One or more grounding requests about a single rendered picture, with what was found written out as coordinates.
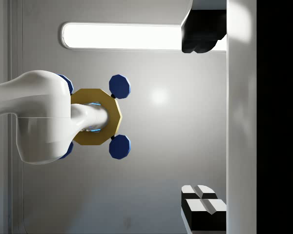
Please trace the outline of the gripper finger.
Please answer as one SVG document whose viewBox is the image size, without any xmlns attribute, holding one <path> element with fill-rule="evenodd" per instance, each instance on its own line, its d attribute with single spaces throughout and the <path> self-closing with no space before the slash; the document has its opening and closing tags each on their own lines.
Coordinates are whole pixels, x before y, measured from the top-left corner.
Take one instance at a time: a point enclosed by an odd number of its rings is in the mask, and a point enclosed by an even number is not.
<svg viewBox="0 0 293 234">
<path fill-rule="evenodd" d="M 191 7 L 181 24 L 183 53 L 212 50 L 227 34 L 227 0 L 190 0 Z"/>
<path fill-rule="evenodd" d="M 227 206 L 205 185 L 181 188 L 181 216 L 188 234 L 226 234 Z"/>
</svg>

